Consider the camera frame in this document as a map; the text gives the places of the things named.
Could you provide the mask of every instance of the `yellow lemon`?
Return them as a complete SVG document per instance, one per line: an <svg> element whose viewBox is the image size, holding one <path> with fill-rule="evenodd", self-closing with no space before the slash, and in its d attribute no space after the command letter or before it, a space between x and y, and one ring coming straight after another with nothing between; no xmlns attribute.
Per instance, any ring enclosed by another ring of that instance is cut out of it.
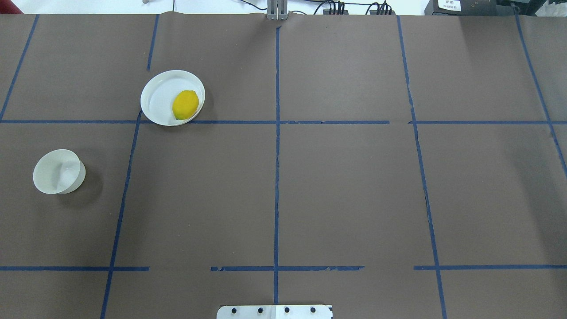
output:
<svg viewBox="0 0 567 319"><path fill-rule="evenodd" d="M171 109L176 119L187 120L197 112L197 107L199 107L199 97L195 91L185 90L177 95Z"/></svg>

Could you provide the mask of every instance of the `red object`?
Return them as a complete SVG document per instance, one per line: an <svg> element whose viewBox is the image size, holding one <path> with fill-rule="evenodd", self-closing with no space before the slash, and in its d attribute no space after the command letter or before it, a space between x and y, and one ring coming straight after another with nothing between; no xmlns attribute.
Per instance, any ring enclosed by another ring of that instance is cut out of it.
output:
<svg viewBox="0 0 567 319"><path fill-rule="evenodd" d="M10 0L0 0L0 13L23 13Z"/></svg>

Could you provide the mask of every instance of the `white mounting plate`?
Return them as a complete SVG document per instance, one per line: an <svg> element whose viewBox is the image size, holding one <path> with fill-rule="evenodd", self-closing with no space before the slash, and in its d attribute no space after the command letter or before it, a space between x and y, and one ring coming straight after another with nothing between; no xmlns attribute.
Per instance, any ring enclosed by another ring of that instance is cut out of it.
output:
<svg viewBox="0 0 567 319"><path fill-rule="evenodd" d="M223 306L217 312L217 319L333 319L333 306Z"/></svg>

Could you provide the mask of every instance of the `white floor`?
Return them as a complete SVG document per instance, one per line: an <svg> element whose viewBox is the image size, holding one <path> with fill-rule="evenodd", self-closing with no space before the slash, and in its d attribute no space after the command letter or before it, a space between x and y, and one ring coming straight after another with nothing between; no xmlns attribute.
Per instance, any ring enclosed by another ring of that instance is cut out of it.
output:
<svg viewBox="0 0 567 319"><path fill-rule="evenodd" d="M12 0L24 13L47 14L157 14L174 9L173 0ZM265 8L266 0L248 0ZM351 3L372 3L368 0L346 0ZM423 15L428 0L388 0L399 15ZM313 14L318 3L304 0L288 0L288 10L301 10ZM364 14L368 5L346 5L349 14ZM243 14L259 12L240 0L176 0L175 11L193 14Z"/></svg>

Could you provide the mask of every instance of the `white bowl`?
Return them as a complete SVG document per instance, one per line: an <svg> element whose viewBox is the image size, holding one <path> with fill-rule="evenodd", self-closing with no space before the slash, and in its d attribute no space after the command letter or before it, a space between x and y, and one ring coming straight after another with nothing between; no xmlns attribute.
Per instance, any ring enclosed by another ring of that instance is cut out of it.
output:
<svg viewBox="0 0 567 319"><path fill-rule="evenodd" d="M33 169L33 183L46 194L67 194L84 181L86 170L79 157L68 149L44 155Z"/></svg>
<svg viewBox="0 0 567 319"><path fill-rule="evenodd" d="M199 98L195 114L187 120L178 120L171 109L175 98L181 91L193 90ZM152 122L177 126L185 124L197 116L205 102L205 87L193 73L182 70L170 70L156 75L142 90L140 105L143 113Z"/></svg>

